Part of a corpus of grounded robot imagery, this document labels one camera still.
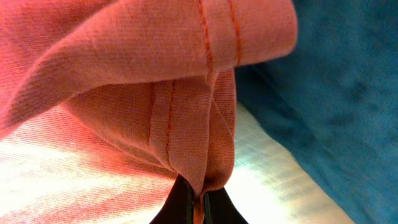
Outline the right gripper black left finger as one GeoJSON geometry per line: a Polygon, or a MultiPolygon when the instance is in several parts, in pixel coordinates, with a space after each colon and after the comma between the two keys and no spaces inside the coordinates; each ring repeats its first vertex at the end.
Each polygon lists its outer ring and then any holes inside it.
{"type": "Polygon", "coordinates": [[[150,224],[193,224],[193,197],[189,182],[178,175],[164,205],[150,224]]]}

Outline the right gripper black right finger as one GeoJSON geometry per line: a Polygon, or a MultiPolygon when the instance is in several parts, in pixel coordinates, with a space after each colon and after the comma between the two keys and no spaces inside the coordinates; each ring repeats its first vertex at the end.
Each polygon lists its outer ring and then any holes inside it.
{"type": "Polygon", "coordinates": [[[232,203],[225,188],[204,194],[204,224],[248,224],[232,203]]]}

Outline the orange printed t-shirt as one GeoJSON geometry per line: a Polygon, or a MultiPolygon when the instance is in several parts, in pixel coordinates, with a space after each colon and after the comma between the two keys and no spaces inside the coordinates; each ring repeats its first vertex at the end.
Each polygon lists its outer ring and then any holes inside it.
{"type": "Polygon", "coordinates": [[[288,55],[292,1],[2,1],[1,137],[62,105],[194,193],[234,167],[234,69],[288,55]]]}

